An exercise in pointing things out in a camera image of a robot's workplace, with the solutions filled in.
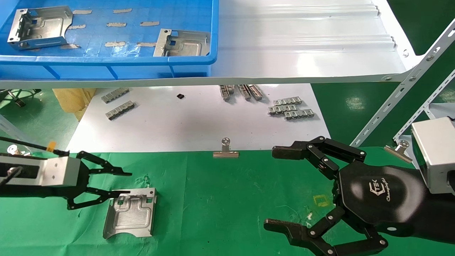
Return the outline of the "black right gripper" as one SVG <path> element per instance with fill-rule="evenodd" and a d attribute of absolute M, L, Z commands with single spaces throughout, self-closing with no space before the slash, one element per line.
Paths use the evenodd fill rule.
<path fill-rule="evenodd" d="M 347 162 L 340 167 L 329 157 Z M 337 178 L 339 203 L 324 218 L 308 228 L 299 223 L 265 219 L 264 229 L 284 234 L 291 246 L 310 250 L 316 256 L 370 256 L 383 251 L 388 241 L 378 232 L 411 236 L 417 214 L 428 189 L 417 170 L 397 166 L 364 164 L 366 152 L 323 136 L 274 146 L 275 159 L 307 160 L 329 180 Z M 332 246 L 323 236 L 343 217 L 366 239 Z"/>

